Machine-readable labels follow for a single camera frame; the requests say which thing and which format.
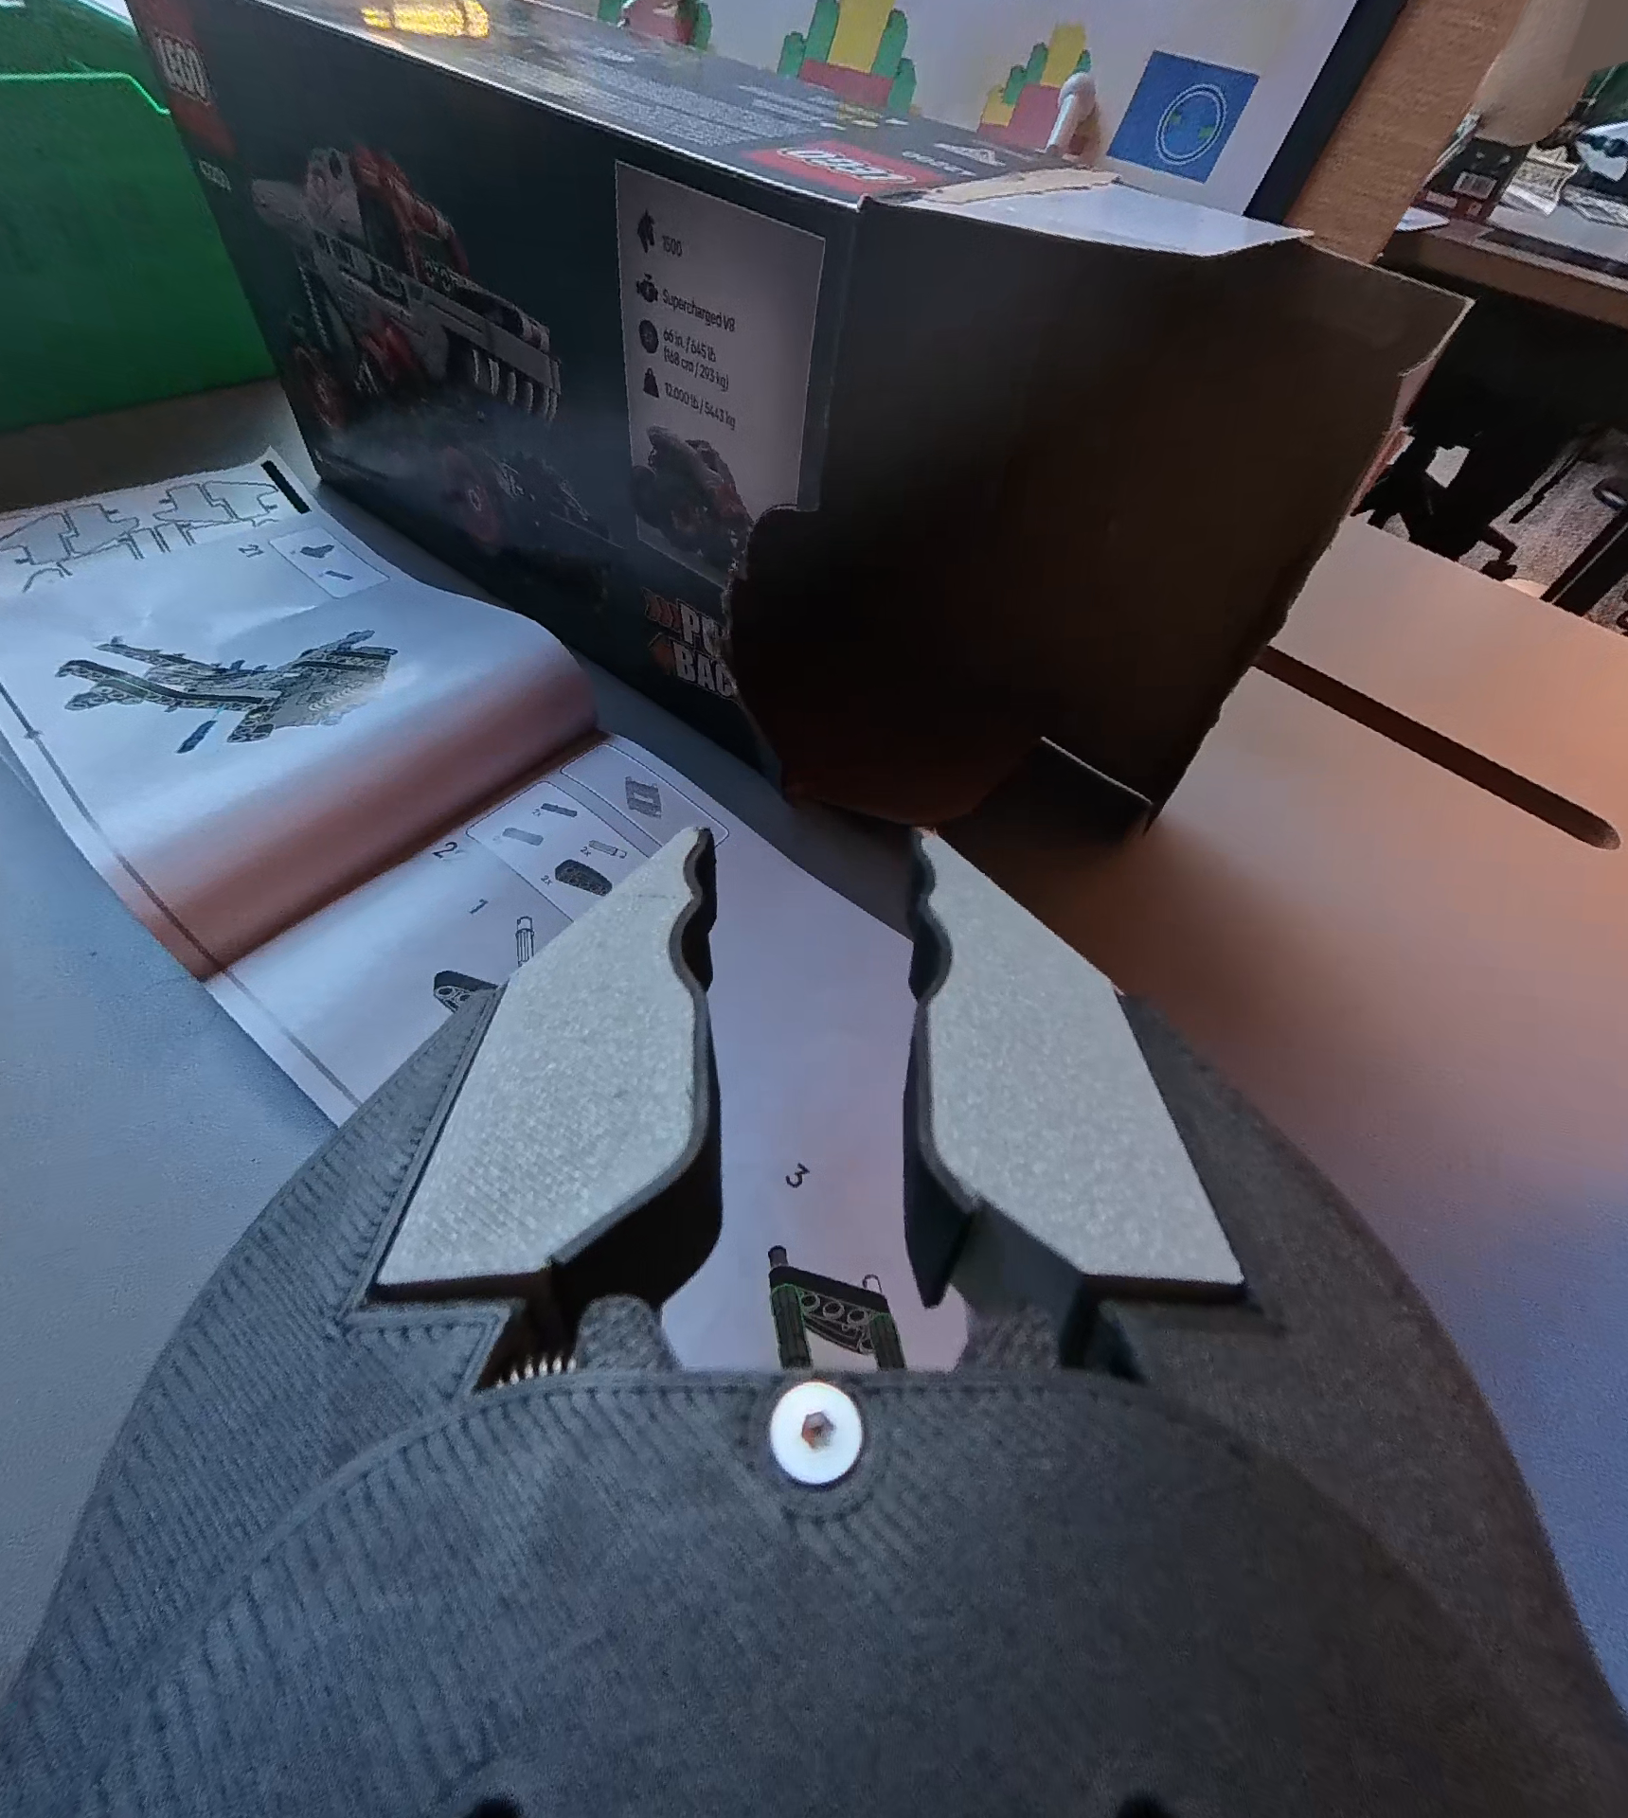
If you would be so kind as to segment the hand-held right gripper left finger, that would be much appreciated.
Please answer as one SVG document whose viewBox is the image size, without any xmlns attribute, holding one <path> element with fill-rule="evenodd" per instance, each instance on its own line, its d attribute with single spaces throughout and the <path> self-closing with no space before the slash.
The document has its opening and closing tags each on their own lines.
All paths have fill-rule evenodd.
<svg viewBox="0 0 1628 1818">
<path fill-rule="evenodd" d="M 546 1376 L 586 1306 L 652 1311 L 721 1234 L 714 841 L 689 828 L 492 1000 L 408 1170 L 383 1302 L 497 1303 L 479 1385 Z"/>
</svg>

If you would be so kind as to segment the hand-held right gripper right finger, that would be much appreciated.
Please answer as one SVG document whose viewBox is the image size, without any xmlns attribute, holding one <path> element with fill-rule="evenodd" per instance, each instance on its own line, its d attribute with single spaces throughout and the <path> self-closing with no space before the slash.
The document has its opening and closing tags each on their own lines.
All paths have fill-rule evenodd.
<svg viewBox="0 0 1628 1818">
<path fill-rule="evenodd" d="M 907 1254 L 923 1306 L 1032 1306 L 1058 1361 L 1101 1303 L 1247 1282 L 1116 986 L 933 831 L 912 836 Z"/>
</svg>

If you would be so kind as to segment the green plastic bin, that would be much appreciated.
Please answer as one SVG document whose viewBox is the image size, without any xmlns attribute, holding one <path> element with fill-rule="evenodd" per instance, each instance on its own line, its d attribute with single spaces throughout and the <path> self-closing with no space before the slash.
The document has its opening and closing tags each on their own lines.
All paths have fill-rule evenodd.
<svg viewBox="0 0 1628 1818">
<path fill-rule="evenodd" d="M 0 434 L 271 374 L 163 107 L 122 73 L 0 74 Z"/>
</svg>

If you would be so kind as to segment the open lego instruction booklet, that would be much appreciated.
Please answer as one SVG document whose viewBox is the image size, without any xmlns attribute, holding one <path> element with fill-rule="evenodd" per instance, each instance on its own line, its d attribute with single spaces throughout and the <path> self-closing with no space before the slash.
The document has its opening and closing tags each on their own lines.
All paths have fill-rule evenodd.
<svg viewBox="0 0 1628 1818">
<path fill-rule="evenodd" d="M 711 833 L 724 1231 L 665 1310 L 683 1362 L 772 1362 L 773 1246 L 887 1297 L 912 1367 L 959 1356 L 902 1239 L 910 936 L 601 724 L 581 658 L 413 579 L 316 512 L 171 484 L 0 533 L 0 752 L 128 913 L 319 1112 L 347 1122 L 477 991 Z"/>
</svg>

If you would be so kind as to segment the black lego set box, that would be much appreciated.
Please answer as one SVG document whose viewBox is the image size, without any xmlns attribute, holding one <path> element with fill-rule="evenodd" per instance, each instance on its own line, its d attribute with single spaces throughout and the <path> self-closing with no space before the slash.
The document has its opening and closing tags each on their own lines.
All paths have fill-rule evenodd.
<svg viewBox="0 0 1628 1818">
<path fill-rule="evenodd" d="M 128 3 L 319 481 L 787 793 L 1159 808 L 1465 305 L 558 3 Z"/>
</svg>

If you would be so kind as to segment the black office chair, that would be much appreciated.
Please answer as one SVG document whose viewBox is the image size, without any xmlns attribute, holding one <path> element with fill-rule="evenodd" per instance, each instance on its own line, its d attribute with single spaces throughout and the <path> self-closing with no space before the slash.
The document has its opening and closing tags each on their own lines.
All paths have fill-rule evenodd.
<svg viewBox="0 0 1628 1818">
<path fill-rule="evenodd" d="M 1371 527 L 1628 639 L 1628 434 L 1529 410 L 1424 411 Z"/>
</svg>

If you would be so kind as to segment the background wooden desk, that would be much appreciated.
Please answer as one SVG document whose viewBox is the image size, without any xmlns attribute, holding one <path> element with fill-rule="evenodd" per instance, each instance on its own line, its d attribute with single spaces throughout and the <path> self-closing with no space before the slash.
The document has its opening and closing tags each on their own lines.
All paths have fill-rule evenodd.
<svg viewBox="0 0 1628 1818">
<path fill-rule="evenodd" d="M 1384 249 L 1396 270 L 1457 280 L 1628 331 L 1628 229 L 1499 207 L 1488 222 L 1402 226 Z"/>
</svg>

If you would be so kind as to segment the white task instruction poster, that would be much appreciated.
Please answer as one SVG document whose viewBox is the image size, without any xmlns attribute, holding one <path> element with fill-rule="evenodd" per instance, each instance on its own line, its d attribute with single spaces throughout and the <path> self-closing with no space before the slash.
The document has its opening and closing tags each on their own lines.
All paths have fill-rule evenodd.
<svg viewBox="0 0 1628 1818">
<path fill-rule="evenodd" d="M 1399 2 L 574 3 L 882 114 L 1279 221 Z"/>
</svg>

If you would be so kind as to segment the wooden poster board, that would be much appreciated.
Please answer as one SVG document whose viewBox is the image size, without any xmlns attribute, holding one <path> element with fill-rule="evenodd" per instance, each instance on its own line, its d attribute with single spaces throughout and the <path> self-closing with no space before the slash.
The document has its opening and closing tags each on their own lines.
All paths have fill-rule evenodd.
<svg viewBox="0 0 1628 1818">
<path fill-rule="evenodd" d="M 1499 59 L 1522 2 L 1409 2 L 1284 224 L 1371 262 Z"/>
</svg>

